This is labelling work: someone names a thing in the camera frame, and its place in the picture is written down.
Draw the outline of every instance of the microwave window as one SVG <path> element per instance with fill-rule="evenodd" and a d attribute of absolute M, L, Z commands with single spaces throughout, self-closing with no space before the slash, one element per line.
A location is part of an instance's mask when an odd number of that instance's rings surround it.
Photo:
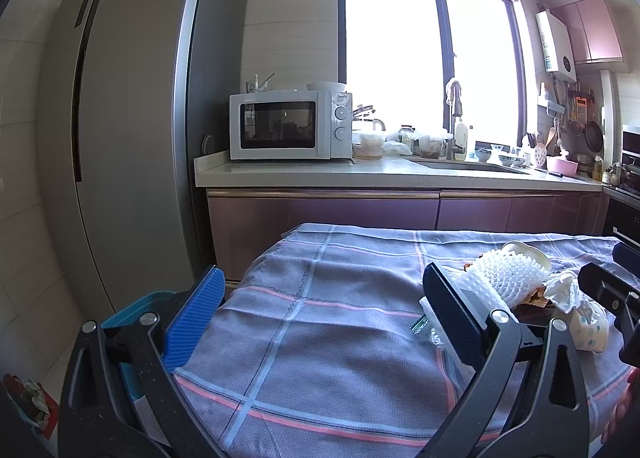
<path fill-rule="evenodd" d="M 316 102 L 260 102 L 240 106 L 242 149 L 313 149 Z"/>

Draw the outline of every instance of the refrigerator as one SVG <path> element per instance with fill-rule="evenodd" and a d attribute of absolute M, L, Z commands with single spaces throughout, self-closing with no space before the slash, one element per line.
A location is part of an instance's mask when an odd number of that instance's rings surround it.
<path fill-rule="evenodd" d="M 63 0 L 43 60 L 38 166 L 82 312 L 188 289 L 215 262 L 193 159 L 229 146 L 246 0 Z"/>

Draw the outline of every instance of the white countertop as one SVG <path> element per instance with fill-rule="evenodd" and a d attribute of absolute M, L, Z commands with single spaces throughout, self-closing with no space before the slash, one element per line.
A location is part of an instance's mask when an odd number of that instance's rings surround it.
<path fill-rule="evenodd" d="M 533 169 L 524 174 L 425 167 L 399 157 L 378 161 L 238 161 L 228 152 L 194 160 L 198 187 L 344 187 L 405 189 L 516 189 L 599 192 L 600 182 L 558 178 Z"/>

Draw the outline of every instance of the metal bolt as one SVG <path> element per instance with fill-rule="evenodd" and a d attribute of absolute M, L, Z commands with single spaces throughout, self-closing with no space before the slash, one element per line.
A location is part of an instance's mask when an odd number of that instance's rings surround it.
<path fill-rule="evenodd" d="M 509 316 L 502 310 L 494 310 L 493 312 L 491 312 L 491 317 L 499 324 L 505 324 L 509 322 Z"/>
<path fill-rule="evenodd" d="M 86 323 L 84 323 L 82 325 L 82 331 L 84 333 L 91 333 L 92 331 L 94 331 L 97 328 L 95 321 L 87 321 Z"/>
<path fill-rule="evenodd" d="M 551 321 L 551 326 L 553 326 L 559 332 L 564 332 L 566 330 L 566 322 L 562 319 L 553 319 Z"/>
<path fill-rule="evenodd" d="M 140 316 L 140 324 L 142 324 L 142 326 L 151 326 L 157 320 L 158 320 L 158 316 L 153 312 L 143 313 Z"/>

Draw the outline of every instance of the white microwave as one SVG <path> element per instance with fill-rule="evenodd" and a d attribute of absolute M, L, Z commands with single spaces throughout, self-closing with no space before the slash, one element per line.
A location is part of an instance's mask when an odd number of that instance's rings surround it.
<path fill-rule="evenodd" d="M 352 119 L 348 92 L 232 94 L 231 160 L 351 158 Z"/>

